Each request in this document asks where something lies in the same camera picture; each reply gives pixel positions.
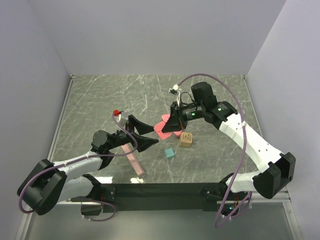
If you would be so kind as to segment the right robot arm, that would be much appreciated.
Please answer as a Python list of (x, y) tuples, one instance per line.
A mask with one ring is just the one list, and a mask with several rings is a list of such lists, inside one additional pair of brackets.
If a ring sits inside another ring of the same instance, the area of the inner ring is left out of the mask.
[(230, 137), (253, 160), (257, 171), (231, 173), (219, 187), (222, 198), (230, 200), (239, 192), (258, 192), (272, 199), (293, 179), (296, 158), (282, 153), (264, 140), (227, 101), (218, 101), (207, 82), (192, 85), (193, 102), (181, 103), (180, 97), (170, 106), (170, 117), (162, 132), (178, 132), (192, 120), (203, 118), (217, 130)]

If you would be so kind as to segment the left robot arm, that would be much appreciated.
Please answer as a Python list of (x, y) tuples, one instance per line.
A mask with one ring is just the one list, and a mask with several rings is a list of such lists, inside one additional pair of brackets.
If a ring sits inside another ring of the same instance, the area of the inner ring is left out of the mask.
[(145, 136), (154, 131), (152, 125), (133, 115), (127, 118), (123, 115), (111, 116), (119, 128), (116, 132), (97, 130), (93, 134), (87, 153), (64, 161), (43, 159), (38, 162), (17, 190), (19, 210), (24, 214), (44, 215), (57, 203), (77, 197), (105, 205), (105, 187), (90, 173), (111, 163), (116, 157), (112, 149), (131, 144), (130, 154), (141, 153), (158, 143), (158, 139)]

